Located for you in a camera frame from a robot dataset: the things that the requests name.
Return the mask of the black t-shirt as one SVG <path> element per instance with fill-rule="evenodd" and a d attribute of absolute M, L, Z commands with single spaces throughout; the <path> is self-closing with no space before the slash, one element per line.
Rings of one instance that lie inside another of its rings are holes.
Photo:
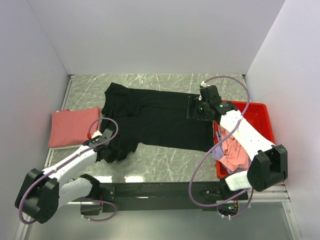
<path fill-rule="evenodd" d="M 127 88 L 113 82 L 104 95 L 100 130 L 118 126 L 108 162 L 125 160 L 139 143 L 202 152 L 214 145 L 212 122 L 187 117 L 189 99 L 195 94 Z"/>

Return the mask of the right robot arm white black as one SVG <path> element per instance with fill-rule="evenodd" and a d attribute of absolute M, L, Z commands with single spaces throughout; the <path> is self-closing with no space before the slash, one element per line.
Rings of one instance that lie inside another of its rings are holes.
<path fill-rule="evenodd" d="M 247 171 L 231 174 L 219 187 L 222 198 L 230 200 L 237 190 L 253 188 L 261 192 L 288 178 L 288 152 L 263 137 L 231 101 L 222 101 L 214 85 L 202 83 L 200 95 L 190 97 L 187 118 L 215 121 L 232 133 L 248 154 L 251 164 Z"/>

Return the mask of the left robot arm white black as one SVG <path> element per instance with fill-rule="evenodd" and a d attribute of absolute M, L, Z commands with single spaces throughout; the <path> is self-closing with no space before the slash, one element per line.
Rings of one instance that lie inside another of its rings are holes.
<path fill-rule="evenodd" d="M 91 175 L 72 177 L 87 166 L 106 159 L 110 142 L 118 136 L 117 130 L 105 129 L 101 135 L 88 139 L 71 155 L 43 170 L 30 170 L 15 200 L 19 220 L 25 225 L 46 223 L 56 211 L 79 198 L 106 204 L 118 209 L 112 202 L 101 199 L 100 182 Z"/>

